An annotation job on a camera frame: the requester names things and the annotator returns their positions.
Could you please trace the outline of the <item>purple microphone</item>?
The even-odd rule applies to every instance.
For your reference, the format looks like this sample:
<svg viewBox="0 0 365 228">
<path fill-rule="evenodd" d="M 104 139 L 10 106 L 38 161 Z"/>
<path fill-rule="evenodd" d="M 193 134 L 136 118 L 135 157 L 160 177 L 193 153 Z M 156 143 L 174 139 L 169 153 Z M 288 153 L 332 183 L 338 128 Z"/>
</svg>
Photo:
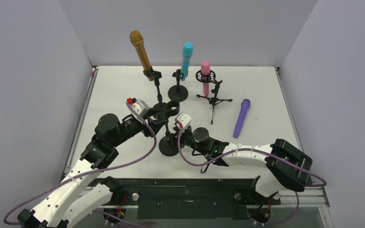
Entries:
<svg viewBox="0 0 365 228">
<path fill-rule="evenodd" d="M 245 119 L 246 119 L 246 115 L 250 109 L 250 105 L 251 105 L 251 101 L 249 99 L 246 98 L 246 99 L 242 100 L 241 105 L 240 105 L 240 112 L 239 112 L 239 115 L 238 115 L 238 118 L 237 118 L 237 121 L 235 124 L 235 128 L 233 130 L 233 135 L 232 135 L 233 138 L 237 139 L 239 137 L 241 130 L 243 128 Z"/>
</svg>

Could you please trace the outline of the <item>gold mic black stand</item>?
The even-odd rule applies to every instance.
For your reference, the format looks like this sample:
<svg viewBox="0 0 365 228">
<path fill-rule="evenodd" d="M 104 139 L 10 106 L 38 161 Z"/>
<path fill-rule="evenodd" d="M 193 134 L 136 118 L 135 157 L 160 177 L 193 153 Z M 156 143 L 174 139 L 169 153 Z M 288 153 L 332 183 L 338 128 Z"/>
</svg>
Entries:
<svg viewBox="0 0 365 228">
<path fill-rule="evenodd" d="M 156 91 L 157 91 L 157 103 L 155 105 L 159 105 L 159 106 L 167 105 L 167 107 L 168 107 L 168 109 L 170 111 L 171 110 L 171 101 L 165 103 L 163 101 L 163 96 L 162 96 L 161 91 L 160 91 L 160 79 L 162 78 L 162 73 L 160 71 L 155 71 L 155 70 L 152 69 L 151 72 L 144 71 L 143 70 L 143 74 L 148 79 L 151 79 L 154 82 L 154 85 L 156 87 Z"/>
</svg>

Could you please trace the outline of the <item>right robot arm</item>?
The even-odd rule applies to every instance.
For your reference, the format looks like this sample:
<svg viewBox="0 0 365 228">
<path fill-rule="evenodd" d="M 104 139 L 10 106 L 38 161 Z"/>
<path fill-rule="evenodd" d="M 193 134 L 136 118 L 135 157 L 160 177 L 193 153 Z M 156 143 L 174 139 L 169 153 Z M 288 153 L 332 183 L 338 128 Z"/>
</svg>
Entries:
<svg viewBox="0 0 365 228">
<path fill-rule="evenodd" d="M 193 156 L 203 156 L 206 162 L 199 164 L 201 172 L 213 164 L 231 167 L 235 165 L 267 169 L 255 178 L 249 190 L 250 199 L 261 203 L 280 190 L 303 192 L 307 185 L 308 171 L 313 160 L 300 149 L 283 139 L 262 146 L 243 146 L 211 138 L 206 128 L 183 132 L 176 130 L 160 140 L 159 149 L 165 156 L 175 156 L 183 147 L 192 149 Z"/>
</svg>

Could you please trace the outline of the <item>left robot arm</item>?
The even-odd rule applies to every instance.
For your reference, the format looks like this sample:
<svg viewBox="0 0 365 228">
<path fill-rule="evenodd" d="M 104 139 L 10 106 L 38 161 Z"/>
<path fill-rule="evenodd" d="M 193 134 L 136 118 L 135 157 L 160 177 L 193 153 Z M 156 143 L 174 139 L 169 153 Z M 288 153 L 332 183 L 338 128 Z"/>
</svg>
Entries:
<svg viewBox="0 0 365 228">
<path fill-rule="evenodd" d="M 150 108 L 142 100 L 126 102 L 130 114 L 123 120 L 105 114 L 95 135 L 60 184 L 42 193 L 44 199 L 17 216 L 23 228 L 72 228 L 98 207 L 122 200 L 122 185 L 108 176 L 84 196 L 80 193 L 101 173 L 113 170 L 110 164 L 119 155 L 117 147 L 139 133 L 157 140 L 156 134 L 180 111 L 178 102 L 156 104 Z"/>
</svg>

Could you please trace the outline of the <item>gold microphone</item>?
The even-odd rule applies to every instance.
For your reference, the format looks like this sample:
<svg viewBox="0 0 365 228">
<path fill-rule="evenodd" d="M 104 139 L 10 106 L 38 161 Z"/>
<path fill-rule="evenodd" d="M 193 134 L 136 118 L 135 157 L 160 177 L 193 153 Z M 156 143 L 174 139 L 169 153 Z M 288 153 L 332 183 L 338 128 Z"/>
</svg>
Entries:
<svg viewBox="0 0 365 228">
<path fill-rule="evenodd" d="M 143 66 L 144 71 L 152 71 L 152 66 L 150 64 L 147 52 L 145 50 L 144 47 L 144 38 L 142 36 L 142 34 L 140 33 L 140 31 L 138 30 L 134 30 L 132 32 L 130 32 L 130 42 L 131 44 L 134 46 L 138 57 L 140 59 L 140 62 Z"/>
</svg>

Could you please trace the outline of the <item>purple mic black stand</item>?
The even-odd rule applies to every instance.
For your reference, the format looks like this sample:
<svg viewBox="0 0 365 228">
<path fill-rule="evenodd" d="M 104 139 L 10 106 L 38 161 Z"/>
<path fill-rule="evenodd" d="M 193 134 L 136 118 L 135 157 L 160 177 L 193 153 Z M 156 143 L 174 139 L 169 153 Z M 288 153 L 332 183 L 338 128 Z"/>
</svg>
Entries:
<svg viewBox="0 0 365 228">
<path fill-rule="evenodd" d="M 171 101 L 171 110 L 168 112 L 169 116 L 176 116 L 180 112 L 180 103 Z M 170 134 L 169 123 L 165 126 L 165 136 L 159 142 L 159 150 L 160 152 L 168 157 L 175 156 L 177 151 L 174 151 L 168 144 L 168 135 Z"/>
</svg>

